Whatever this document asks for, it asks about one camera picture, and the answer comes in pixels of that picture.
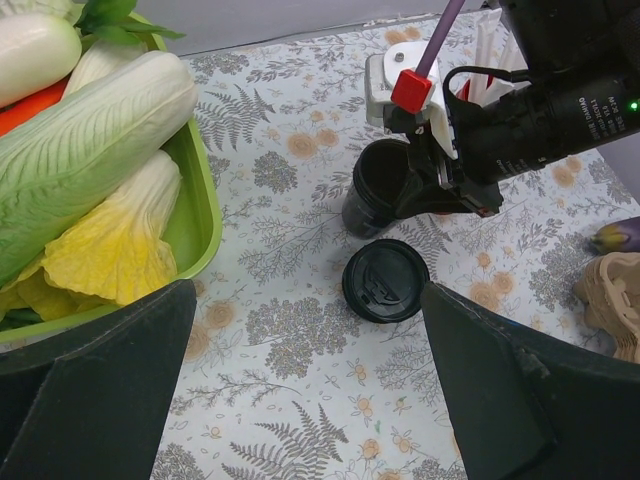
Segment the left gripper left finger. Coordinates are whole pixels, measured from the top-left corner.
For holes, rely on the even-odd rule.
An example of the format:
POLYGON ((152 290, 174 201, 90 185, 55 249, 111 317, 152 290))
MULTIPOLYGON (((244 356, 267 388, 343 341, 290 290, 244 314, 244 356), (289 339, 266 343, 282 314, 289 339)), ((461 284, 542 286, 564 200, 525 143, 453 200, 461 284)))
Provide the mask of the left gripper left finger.
POLYGON ((195 310, 179 280, 2 354, 2 478, 149 478, 195 310))

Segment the black coffee cup lid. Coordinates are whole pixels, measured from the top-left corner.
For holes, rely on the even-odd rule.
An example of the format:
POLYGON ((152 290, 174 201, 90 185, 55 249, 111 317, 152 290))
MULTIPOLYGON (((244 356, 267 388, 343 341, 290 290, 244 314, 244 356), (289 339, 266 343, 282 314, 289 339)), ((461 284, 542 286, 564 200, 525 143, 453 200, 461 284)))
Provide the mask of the black coffee cup lid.
POLYGON ((342 290, 358 317, 392 324, 421 310, 420 297, 429 281, 428 267, 415 249, 400 240, 379 239, 351 257, 343 270, 342 290))

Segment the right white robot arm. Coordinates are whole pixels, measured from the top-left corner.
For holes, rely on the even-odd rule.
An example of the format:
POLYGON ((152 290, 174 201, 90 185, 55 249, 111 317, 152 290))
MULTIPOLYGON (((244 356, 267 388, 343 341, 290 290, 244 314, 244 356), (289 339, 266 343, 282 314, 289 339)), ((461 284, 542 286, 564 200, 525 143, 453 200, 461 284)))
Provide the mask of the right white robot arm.
POLYGON ((513 86, 485 106, 428 76, 460 7, 448 5, 419 63, 400 70, 383 115, 409 142, 409 171, 392 204, 400 219, 494 215, 502 180, 639 129, 637 2, 503 2, 525 67, 484 68, 513 86))

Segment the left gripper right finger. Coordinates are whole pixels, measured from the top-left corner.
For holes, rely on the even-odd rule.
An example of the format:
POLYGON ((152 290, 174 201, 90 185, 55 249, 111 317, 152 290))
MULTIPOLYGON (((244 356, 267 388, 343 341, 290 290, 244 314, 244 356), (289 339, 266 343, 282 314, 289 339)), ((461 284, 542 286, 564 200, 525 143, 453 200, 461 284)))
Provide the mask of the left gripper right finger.
POLYGON ((470 479, 636 479, 639 367, 430 282, 421 303, 470 479))

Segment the black coffee cups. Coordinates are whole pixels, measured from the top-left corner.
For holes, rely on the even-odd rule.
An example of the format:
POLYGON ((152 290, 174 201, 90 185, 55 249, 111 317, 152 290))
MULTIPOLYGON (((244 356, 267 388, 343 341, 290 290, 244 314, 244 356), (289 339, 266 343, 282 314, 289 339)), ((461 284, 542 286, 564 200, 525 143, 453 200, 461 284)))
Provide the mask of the black coffee cups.
POLYGON ((376 140, 360 153, 352 184, 342 204, 342 221, 359 239, 372 239, 395 226, 394 203, 409 174, 408 144, 396 139, 376 140))

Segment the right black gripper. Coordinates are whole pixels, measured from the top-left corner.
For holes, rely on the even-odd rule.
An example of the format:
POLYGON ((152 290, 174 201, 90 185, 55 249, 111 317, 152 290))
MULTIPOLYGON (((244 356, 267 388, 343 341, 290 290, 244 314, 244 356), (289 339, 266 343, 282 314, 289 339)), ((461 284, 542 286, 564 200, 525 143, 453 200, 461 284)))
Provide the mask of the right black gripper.
POLYGON ((439 146, 428 124, 418 124, 398 107, 384 114, 389 130, 408 140, 408 165, 388 168, 388 214, 395 220, 423 213, 473 213, 486 218, 497 214, 503 203, 498 186, 503 176, 489 178, 491 163, 472 155, 468 139, 471 130, 495 121, 496 114, 457 99, 448 89, 443 92, 456 159, 439 146))

